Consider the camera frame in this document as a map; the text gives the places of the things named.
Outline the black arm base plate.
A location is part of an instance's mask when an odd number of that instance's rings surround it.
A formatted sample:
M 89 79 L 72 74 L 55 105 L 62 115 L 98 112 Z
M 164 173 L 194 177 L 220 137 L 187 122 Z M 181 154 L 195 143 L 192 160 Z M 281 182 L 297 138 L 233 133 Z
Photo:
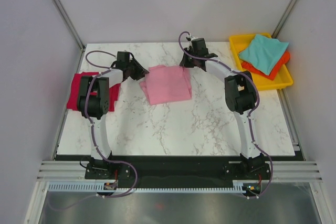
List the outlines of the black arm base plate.
M 89 172 L 85 179 L 112 180 L 126 188 L 163 187 L 226 187 L 235 180 L 265 182 L 271 169 L 243 173 L 238 156 L 113 156 L 110 170 Z

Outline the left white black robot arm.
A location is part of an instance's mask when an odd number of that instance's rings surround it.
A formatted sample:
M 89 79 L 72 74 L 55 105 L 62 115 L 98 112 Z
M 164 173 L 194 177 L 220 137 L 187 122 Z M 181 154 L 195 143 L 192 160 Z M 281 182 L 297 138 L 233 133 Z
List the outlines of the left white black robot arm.
M 89 121 L 91 157 L 87 170 L 111 178 L 115 173 L 116 161 L 112 161 L 112 150 L 108 143 L 106 115 L 110 107 L 110 88 L 131 78 L 138 81 L 149 72 L 129 51 L 119 51 L 116 60 L 104 71 L 93 76 L 82 76 L 79 83 L 77 109 Z

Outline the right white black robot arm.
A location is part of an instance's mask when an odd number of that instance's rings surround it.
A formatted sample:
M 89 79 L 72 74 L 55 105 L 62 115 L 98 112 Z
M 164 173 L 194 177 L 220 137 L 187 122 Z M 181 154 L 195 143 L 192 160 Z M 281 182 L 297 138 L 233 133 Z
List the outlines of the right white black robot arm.
M 260 103 L 259 93 L 253 82 L 250 72 L 239 72 L 218 59 L 218 55 L 210 53 L 204 38 L 192 36 L 185 32 L 188 47 L 183 47 L 181 37 L 178 43 L 183 51 L 180 66 L 185 68 L 198 67 L 214 75 L 224 83 L 225 102 L 233 112 L 241 143 L 240 172 L 248 179 L 254 178 L 259 171 L 267 170 L 265 154 L 257 146 L 254 133 L 253 112 Z

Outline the pink t shirt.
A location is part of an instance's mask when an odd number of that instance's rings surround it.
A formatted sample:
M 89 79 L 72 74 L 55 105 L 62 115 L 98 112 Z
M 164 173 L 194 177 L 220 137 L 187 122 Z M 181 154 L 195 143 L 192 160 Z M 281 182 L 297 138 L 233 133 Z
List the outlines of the pink t shirt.
M 149 68 L 140 82 L 150 105 L 186 101 L 192 98 L 191 75 L 187 68 L 158 65 Z

